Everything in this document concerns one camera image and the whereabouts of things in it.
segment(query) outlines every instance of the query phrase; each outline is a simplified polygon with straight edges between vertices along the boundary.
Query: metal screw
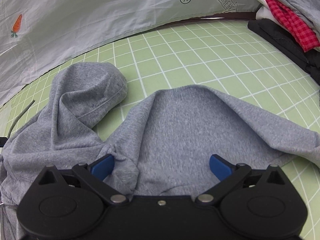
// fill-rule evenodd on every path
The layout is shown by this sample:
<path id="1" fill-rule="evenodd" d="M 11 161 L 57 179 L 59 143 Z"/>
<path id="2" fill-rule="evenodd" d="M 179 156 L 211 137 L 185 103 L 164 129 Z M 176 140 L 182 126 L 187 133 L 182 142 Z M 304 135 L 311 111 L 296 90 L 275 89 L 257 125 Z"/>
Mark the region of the metal screw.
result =
<path id="1" fill-rule="evenodd" d="M 110 200 L 113 202 L 113 203 L 122 203 L 124 201 L 127 200 L 127 198 L 124 196 L 124 195 L 120 195 L 120 194 L 117 194 L 117 195 L 113 195 L 111 196 Z"/>
<path id="2" fill-rule="evenodd" d="M 198 200 L 202 203 L 208 203 L 211 202 L 214 199 L 213 196 L 209 195 L 209 194 L 201 194 L 198 197 Z"/>
<path id="3" fill-rule="evenodd" d="M 165 200 L 159 200 L 158 205 L 159 206 L 164 206 L 167 202 Z"/>

